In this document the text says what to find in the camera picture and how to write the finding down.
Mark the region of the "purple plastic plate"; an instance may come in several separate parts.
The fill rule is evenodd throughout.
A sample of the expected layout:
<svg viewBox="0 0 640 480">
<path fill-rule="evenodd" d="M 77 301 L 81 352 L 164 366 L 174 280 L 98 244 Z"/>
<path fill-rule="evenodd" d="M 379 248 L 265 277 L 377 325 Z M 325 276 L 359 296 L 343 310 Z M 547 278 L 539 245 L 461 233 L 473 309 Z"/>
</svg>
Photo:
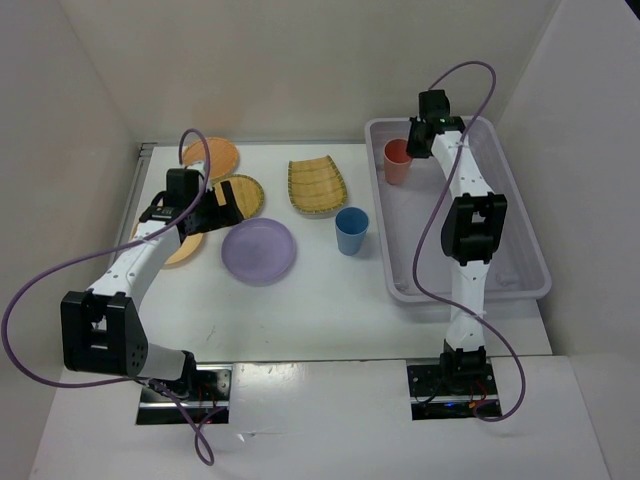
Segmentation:
<svg viewBox="0 0 640 480">
<path fill-rule="evenodd" d="M 277 281 L 297 253 L 290 230 L 269 218 L 251 218 L 234 226 L 221 245 L 221 261 L 237 280 L 262 285 Z"/>
</svg>

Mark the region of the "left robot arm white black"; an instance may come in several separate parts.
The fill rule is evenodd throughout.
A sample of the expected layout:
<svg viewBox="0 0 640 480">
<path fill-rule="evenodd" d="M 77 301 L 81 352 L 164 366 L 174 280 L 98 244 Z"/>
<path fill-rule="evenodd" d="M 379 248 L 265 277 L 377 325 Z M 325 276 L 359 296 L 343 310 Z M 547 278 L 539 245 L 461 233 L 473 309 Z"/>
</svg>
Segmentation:
<svg viewBox="0 0 640 480">
<path fill-rule="evenodd" d="M 60 305 L 63 361 L 72 371 L 151 379 L 154 390 L 176 399 L 199 387 L 193 353 L 149 342 L 139 307 L 152 282 L 189 237 L 235 226 L 244 217 L 232 184 L 209 186 L 204 170 L 174 168 L 166 187 L 139 217 L 135 247 L 82 292 L 71 291 Z"/>
</svg>

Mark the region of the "round bamboo green-rim tray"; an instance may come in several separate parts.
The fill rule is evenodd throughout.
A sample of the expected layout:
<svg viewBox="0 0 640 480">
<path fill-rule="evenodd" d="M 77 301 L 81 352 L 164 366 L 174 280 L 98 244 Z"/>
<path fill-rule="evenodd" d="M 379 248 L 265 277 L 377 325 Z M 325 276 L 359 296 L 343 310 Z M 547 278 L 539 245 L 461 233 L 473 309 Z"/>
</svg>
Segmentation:
<svg viewBox="0 0 640 480">
<path fill-rule="evenodd" d="M 227 204 L 221 187 L 224 181 L 230 182 L 236 204 L 244 219 L 256 217 L 261 212 L 265 202 L 265 194 L 257 180 L 247 175 L 233 174 L 211 181 L 211 186 L 215 190 L 220 205 Z"/>
</svg>

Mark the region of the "yellow bear plate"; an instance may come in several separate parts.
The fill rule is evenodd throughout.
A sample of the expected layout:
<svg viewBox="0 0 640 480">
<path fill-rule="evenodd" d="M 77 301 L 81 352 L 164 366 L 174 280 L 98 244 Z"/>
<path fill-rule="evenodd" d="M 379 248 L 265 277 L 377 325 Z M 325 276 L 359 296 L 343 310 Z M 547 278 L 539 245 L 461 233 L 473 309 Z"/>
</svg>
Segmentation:
<svg viewBox="0 0 640 480">
<path fill-rule="evenodd" d="M 181 262 L 187 260 L 192 256 L 200 247 L 204 240 L 204 234 L 198 233 L 196 235 L 188 236 L 180 248 L 171 255 L 164 264 L 165 268 L 173 267 Z"/>
</svg>

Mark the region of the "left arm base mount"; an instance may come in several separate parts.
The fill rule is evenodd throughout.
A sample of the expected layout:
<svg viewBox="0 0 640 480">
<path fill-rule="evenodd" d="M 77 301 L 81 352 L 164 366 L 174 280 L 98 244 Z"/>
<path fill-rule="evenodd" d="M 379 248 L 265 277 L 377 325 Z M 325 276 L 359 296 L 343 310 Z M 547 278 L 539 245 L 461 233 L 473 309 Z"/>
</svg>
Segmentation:
<svg viewBox="0 0 640 480">
<path fill-rule="evenodd" d="M 232 364 L 199 363 L 197 385 L 186 397 L 182 407 L 191 420 L 200 424 L 227 424 L 233 376 Z M 172 400 L 153 388 L 143 387 L 135 424 L 138 426 L 187 424 Z"/>
</svg>

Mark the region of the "orange round woven tray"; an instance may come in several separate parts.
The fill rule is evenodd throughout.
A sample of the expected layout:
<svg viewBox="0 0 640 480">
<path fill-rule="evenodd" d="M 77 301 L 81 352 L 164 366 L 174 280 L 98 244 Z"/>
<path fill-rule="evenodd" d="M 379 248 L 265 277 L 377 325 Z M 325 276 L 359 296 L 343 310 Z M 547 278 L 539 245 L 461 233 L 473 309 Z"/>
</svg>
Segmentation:
<svg viewBox="0 0 640 480">
<path fill-rule="evenodd" d="M 214 181 L 231 174 L 238 165 L 239 152 L 229 140 L 220 137 L 207 137 L 211 169 L 209 178 Z M 183 150 L 183 164 L 191 165 L 205 160 L 203 143 L 198 140 Z"/>
</svg>

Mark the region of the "salmon pink plastic cup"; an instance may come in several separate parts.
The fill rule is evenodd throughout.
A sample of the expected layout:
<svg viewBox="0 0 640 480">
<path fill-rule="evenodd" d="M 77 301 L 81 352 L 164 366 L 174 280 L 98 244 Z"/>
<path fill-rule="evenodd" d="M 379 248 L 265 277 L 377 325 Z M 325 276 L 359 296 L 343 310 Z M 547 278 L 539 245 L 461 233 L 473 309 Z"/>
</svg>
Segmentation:
<svg viewBox="0 0 640 480">
<path fill-rule="evenodd" d="M 406 152 L 405 139 L 393 139 L 384 146 L 384 174 L 391 185 L 401 185 L 409 174 L 412 158 Z"/>
</svg>

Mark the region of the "blue plastic cup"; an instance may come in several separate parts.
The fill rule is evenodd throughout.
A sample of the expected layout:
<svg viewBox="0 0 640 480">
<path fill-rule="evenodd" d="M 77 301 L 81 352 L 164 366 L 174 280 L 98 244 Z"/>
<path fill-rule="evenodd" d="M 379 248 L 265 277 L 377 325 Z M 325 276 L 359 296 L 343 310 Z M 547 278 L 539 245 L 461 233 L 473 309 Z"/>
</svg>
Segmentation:
<svg viewBox="0 0 640 480">
<path fill-rule="evenodd" d="M 340 210 L 335 217 L 336 238 L 339 251 L 346 256 L 357 254 L 368 231 L 369 217 L 358 207 Z"/>
</svg>

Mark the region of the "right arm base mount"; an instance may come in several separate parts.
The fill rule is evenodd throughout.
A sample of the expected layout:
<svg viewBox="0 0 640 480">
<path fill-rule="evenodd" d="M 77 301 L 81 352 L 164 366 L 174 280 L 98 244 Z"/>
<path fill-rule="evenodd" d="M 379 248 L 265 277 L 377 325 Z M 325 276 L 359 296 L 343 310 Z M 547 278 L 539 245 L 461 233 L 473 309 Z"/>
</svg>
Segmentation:
<svg viewBox="0 0 640 480">
<path fill-rule="evenodd" d="M 434 361 L 406 365 L 411 416 L 413 421 L 450 420 L 502 415 L 491 364 L 470 379 L 445 380 Z"/>
</svg>

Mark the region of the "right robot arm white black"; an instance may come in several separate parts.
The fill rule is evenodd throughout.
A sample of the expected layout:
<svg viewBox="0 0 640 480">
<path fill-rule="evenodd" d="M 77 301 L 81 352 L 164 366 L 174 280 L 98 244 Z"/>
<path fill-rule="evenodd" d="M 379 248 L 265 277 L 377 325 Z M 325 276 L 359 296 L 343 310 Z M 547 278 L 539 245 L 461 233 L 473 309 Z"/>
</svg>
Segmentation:
<svg viewBox="0 0 640 480">
<path fill-rule="evenodd" d="M 469 393 L 486 372 L 483 325 L 485 284 L 498 250 L 507 199 L 483 178 L 466 138 L 465 124 L 450 112 L 443 90 L 418 96 L 419 114 L 410 119 L 406 153 L 433 157 L 446 177 L 451 206 L 441 228 L 443 253 L 452 261 L 450 325 L 440 355 L 438 380 L 453 395 Z"/>
</svg>

